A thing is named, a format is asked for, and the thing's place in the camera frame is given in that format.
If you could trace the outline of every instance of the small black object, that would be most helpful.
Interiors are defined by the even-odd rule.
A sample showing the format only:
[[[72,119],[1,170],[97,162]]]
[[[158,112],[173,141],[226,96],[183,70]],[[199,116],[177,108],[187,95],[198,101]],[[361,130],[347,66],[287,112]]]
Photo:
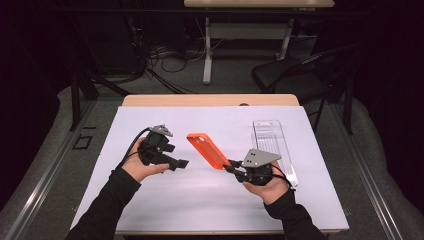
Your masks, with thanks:
[[[169,164],[169,170],[175,171],[177,168],[185,168],[188,164],[186,160],[177,160],[163,152],[172,152],[175,149],[174,145],[168,144],[169,140],[165,136],[172,136],[164,125],[150,128],[149,134],[146,136],[137,149],[138,156],[144,165],[150,164]]]
[[[274,177],[271,164],[265,164],[260,167],[244,167],[245,172],[237,170],[242,167],[242,161],[228,160],[231,166],[224,165],[227,172],[234,174],[237,181],[249,182],[253,185],[265,186]]]

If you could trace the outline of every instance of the orange object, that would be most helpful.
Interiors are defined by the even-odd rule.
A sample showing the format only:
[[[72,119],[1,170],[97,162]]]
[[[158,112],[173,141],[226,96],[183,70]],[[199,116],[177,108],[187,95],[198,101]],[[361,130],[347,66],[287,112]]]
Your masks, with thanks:
[[[187,140],[202,154],[215,169],[222,170],[224,165],[231,166],[228,159],[222,154],[206,133],[190,133]]]

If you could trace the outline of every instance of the table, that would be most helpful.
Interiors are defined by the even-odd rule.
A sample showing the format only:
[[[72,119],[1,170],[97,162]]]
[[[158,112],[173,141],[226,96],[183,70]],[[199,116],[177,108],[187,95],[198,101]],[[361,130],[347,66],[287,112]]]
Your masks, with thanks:
[[[282,233],[281,222],[269,217],[260,198],[247,192],[231,174],[210,167],[185,140],[188,131],[206,132],[228,158],[240,159],[252,144],[251,119],[258,118],[276,118],[283,123],[299,179],[296,198],[308,209],[316,226],[325,233],[348,229],[306,113],[294,95],[283,94],[127,96],[118,109],[72,226],[122,159],[137,127],[141,130],[165,124],[174,134],[170,144],[176,146],[170,155],[190,162],[186,169],[143,180],[121,216],[117,234]]]
[[[193,8],[327,8],[333,7],[333,0],[185,0],[186,7]],[[293,19],[285,23],[205,23],[205,69],[203,84],[211,83],[212,38],[230,39],[281,39],[283,40],[277,60],[284,59],[293,28]]]

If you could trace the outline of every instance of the hand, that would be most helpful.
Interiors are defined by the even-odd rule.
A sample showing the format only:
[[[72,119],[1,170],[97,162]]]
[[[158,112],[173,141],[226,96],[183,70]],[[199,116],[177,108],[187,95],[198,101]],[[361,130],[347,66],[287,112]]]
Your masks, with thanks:
[[[272,165],[280,168],[276,161],[272,162]],[[272,167],[272,172],[282,176],[281,172],[275,167]],[[287,183],[283,179],[277,177],[273,177],[265,186],[257,186],[248,182],[243,182],[243,186],[249,192],[261,197],[262,201],[267,205],[275,202],[288,190]]]
[[[144,165],[137,154],[137,148],[140,143],[144,140],[144,138],[138,139],[134,146],[131,148],[129,157],[125,161],[122,169],[124,169],[128,174],[130,174],[137,182],[141,182],[144,178],[162,173],[169,168],[169,164],[158,164],[158,165]]]

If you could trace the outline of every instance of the chair leg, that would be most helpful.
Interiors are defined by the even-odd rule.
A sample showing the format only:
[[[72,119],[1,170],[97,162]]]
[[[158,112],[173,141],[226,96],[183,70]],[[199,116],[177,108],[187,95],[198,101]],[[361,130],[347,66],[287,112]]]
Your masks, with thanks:
[[[325,99],[326,99],[326,97],[323,97],[323,98],[321,99],[321,103],[320,103],[320,105],[319,105],[319,109],[318,109],[318,112],[317,112],[317,117],[315,118],[315,123],[314,123],[314,126],[312,127],[312,130],[313,130],[314,132],[316,132],[316,131],[317,131],[318,123],[319,123],[319,119],[320,119],[320,117],[321,117],[321,113],[322,113],[322,109],[324,108]]]

